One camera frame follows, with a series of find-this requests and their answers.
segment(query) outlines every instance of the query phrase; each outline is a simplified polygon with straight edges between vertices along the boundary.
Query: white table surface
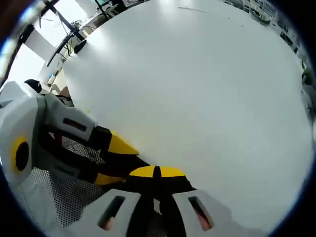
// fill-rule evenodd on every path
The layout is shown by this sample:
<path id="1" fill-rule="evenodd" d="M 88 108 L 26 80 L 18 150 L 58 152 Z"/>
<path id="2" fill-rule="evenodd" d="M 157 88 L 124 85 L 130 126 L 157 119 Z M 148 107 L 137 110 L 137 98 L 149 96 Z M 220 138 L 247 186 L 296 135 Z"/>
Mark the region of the white table surface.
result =
<path id="1" fill-rule="evenodd" d="M 64 71 L 76 106 L 146 161 L 182 169 L 240 224 L 270 231 L 296 200 L 312 161 L 302 69 L 245 12 L 152 0 L 93 32 Z"/>

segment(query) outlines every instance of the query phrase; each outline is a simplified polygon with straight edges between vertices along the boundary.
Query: desk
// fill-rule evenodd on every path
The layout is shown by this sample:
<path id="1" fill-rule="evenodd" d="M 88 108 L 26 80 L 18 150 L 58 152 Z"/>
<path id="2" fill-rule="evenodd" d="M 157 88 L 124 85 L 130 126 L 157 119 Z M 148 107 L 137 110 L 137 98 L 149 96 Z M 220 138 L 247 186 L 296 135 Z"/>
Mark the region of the desk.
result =
<path id="1" fill-rule="evenodd" d="M 247 13 L 149 1 L 93 32 L 64 72 L 76 106 L 146 161 L 182 169 L 240 224 L 271 231 L 296 200 L 313 153 L 302 69 Z"/>

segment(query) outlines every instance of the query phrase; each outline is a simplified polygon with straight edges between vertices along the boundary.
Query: white tabletop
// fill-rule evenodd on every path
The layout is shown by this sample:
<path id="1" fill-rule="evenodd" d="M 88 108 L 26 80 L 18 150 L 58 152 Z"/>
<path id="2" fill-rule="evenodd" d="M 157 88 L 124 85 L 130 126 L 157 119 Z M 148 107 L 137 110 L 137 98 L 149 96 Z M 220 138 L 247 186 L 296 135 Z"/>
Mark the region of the white tabletop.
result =
<path id="1" fill-rule="evenodd" d="M 237 222 L 270 231 L 312 161 L 298 62 L 237 8 L 152 0 L 96 30 L 64 71 L 75 105 L 140 157 L 182 169 Z"/>

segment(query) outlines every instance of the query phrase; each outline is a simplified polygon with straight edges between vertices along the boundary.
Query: black circle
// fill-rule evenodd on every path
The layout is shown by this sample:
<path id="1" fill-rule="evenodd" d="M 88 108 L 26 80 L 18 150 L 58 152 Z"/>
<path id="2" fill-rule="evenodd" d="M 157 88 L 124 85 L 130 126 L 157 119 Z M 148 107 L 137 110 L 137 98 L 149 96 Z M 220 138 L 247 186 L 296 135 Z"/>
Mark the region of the black circle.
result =
<path id="1" fill-rule="evenodd" d="M 29 145 L 23 142 L 19 145 L 15 154 L 15 165 L 19 171 L 23 171 L 29 161 Z"/>

